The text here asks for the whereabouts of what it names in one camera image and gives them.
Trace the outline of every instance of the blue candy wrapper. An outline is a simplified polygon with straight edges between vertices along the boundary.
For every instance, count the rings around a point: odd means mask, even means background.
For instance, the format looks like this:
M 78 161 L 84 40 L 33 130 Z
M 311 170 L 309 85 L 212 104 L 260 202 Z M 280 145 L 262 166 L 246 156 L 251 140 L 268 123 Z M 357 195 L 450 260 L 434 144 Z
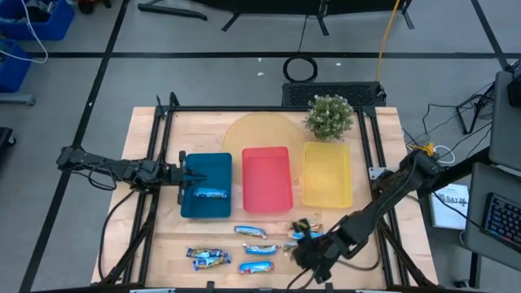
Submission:
M 253 237 L 268 238 L 268 234 L 261 228 L 238 225 L 234 227 L 235 233 L 245 234 Z
M 247 254 L 269 256 L 277 252 L 277 245 L 247 245 L 243 243 Z
M 322 233 L 318 232 L 311 232 L 311 238 L 316 238 L 322 236 Z M 301 240 L 304 237 L 304 233 L 302 232 L 293 232 L 293 235 L 291 236 L 294 240 Z
M 194 258 L 220 257 L 224 254 L 221 249 L 217 248 L 188 248 L 186 256 Z
M 210 199 L 225 199 L 228 197 L 228 192 L 226 192 L 226 190 L 218 190 L 215 188 L 198 187 L 194 191 L 194 196 Z
M 242 263 L 239 266 L 239 273 L 260 273 L 260 272 L 269 272 L 274 269 L 274 263 L 271 261 L 253 261 Z
M 211 268 L 216 265 L 230 264 L 230 263 L 231 263 L 231 256 L 229 253 L 225 253 L 224 255 L 222 255 L 220 257 L 209 257 L 209 258 L 205 258 L 205 259 L 194 260 L 192 262 L 195 272 L 197 272 L 200 269 L 207 269 L 207 268 Z

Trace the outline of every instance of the blue bin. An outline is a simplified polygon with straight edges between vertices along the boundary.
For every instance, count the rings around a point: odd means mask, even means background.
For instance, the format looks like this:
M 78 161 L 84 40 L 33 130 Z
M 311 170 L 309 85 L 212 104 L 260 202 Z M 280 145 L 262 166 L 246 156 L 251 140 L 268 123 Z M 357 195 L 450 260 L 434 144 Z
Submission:
M 12 40 L 0 40 L 0 48 L 7 53 L 20 57 L 31 59 L 25 51 Z M 14 93 L 20 89 L 22 81 L 29 70 L 31 62 L 14 59 L 0 53 L 0 93 Z
M 182 200 L 181 216 L 185 218 L 223 218 L 231 214 L 231 154 L 189 154 L 186 166 L 194 173 L 207 176 L 205 181 L 195 183 L 185 190 Z M 197 187 L 226 190 L 226 199 L 195 197 Z
M 0 17 L 12 18 L 25 15 L 21 0 L 0 0 Z M 40 40 L 62 40 L 71 26 L 74 10 L 65 0 L 42 0 L 45 4 L 57 2 L 55 9 L 45 23 L 34 23 L 34 32 Z M 0 21 L 0 32 L 13 40 L 34 40 L 25 21 L 8 23 Z

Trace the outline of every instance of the wooden table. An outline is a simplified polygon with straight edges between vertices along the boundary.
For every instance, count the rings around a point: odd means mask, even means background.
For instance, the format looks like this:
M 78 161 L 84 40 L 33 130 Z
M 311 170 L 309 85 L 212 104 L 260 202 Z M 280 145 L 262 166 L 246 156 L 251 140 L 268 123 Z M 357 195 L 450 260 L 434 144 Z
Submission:
M 123 158 L 132 160 L 146 157 L 153 113 L 153 107 L 134 108 L 125 149 L 123 150 Z M 377 113 L 387 164 L 390 167 L 397 166 L 406 155 L 397 110 L 392 107 L 383 107 L 378 108 Z M 173 118 L 173 132 L 170 134 L 167 162 L 177 163 L 177 153 L 181 150 L 186 151 L 188 154 L 220 152 L 221 140 L 226 130 L 244 115 L 247 115 L 247 112 L 176 112 Z M 304 112 L 280 112 L 279 115 L 286 117 L 300 127 L 304 132 L 306 140 L 315 140 L 314 136 L 304 129 L 302 125 L 301 121 L 304 118 Z M 146 285 L 150 287 L 205 287 L 207 281 L 215 281 L 216 287 L 219 288 L 285 288 L 289 281 L 301 271 L 295 262 L 290 261 L 289 257 L 282 252 L 268 257 L 246 255 L 242 244 L 245 241 L 252 244 L 284 243 L 289 240 L 287 237 L 287 224 L 289 221 L 298 220 L 302 217 L 311 217 L 323 223 L 327 228 L 336 223 L 344 214 L 362 209 L 370 202 L 369 182 L 361 144 L 360 128 L 357 119 L 354 119 L 354 121 L 355 124 L 352 130 L 345 133 L 343 139 L 344 143 L 348 144 L 351 149 L 352 207 L 345 209 L 305 207 L 300 200 L 301 187 L 299 184 L 300 180 L 298 180 L 294 183 L 296 185 L 293 186 L 294 208 L 292 210 L 288 213 L 277 215 L 252 215 L 243 210 L 241 185 L 234 184 L 230 218 L 221 220 L 191 220 L 182 218 L 180 215 L 180 206 L 177 205 L 177 187 L 164 187 L 161 189 L 160 194 L 160 205 L 155 223 Z M 368 118 L 366 118 L 366 124 L 370 136 L 374 165 L 378 165 L 372 131 L 370 130 L 370 120 Z M 162 133 L 162 128 L 163 125 L 160 126 L 159 134 Z M 159 136 L 156 150 L 159 149 L 160 138 L 161 135 Z M 120 184 L 112 195 L 110 209 L 128 192 L 128 186 Z M 129 245 L 130 230 L 132 229 L 137 198 L 138 196 L 134 195 L 121 205 L 115 211 L 107 226 L 103 251 L 104 273 L 108 273 Z M 422 213 L 418 203 L 411 199 L 403 199 L 396 206 L 396 214 L 404 249 L 425 275 L 431 281 L 437 283 L 431 249 L 427 241 Z M 269 240 L 255 241 L 254 238 L 234 234 L 233 228 L 235 225 L 254 225 L 264 228 L 269 234 Z M 396 257 L 392 248 L 389 245 L 387 246 L 389 247 L 394 282 L 399 283 Z M 222 248 L 232 255 L 232 264 L 194 272 L 191 266 L 192 259 L 185 257 L 188 247 Z M 360 266 L 371 266 L 377 260 L 377 247 L 376 237 L 371 235 L 367 246 L 350 262 Z M 135 257 L 132 281 L 138 279 L 141 256 L 141 251 L 138 251 Z M 270 273 L 240 275 L 238 273 L 239 264 L 248 260 L 271 260 L 274 262 L 275 269 Z M 337 289 L 385 288 L 382 265 L 372 272 L 360 272 L 342 265 L 336 265 L 331 272 L 333 278 L 330 282 L 333 282 L 334 287 Z M 309 276 L 310 274 L 304 275 L 294 286 L 300 286 L 309 279 Z M 98 272 L 95 269 L 93 281 L 98 280 Z M 323 284 L 318 285 L 315 282 L 309 286 L 310 289 L 321 287 L 323 287 Z

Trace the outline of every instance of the green leaves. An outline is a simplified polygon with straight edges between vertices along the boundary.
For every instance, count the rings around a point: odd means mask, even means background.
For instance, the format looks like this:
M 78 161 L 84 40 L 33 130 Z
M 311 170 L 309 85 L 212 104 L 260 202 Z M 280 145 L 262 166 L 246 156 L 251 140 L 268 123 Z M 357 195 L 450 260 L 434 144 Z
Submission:
M 340 139 L 344 131 L 351 129 L 353 109 L 347 99 L 337 94 L 334 97 L 315 95 L 314 103 L 309 102 L 309 106 L 312 105 L 303 122 L 318 139 Z

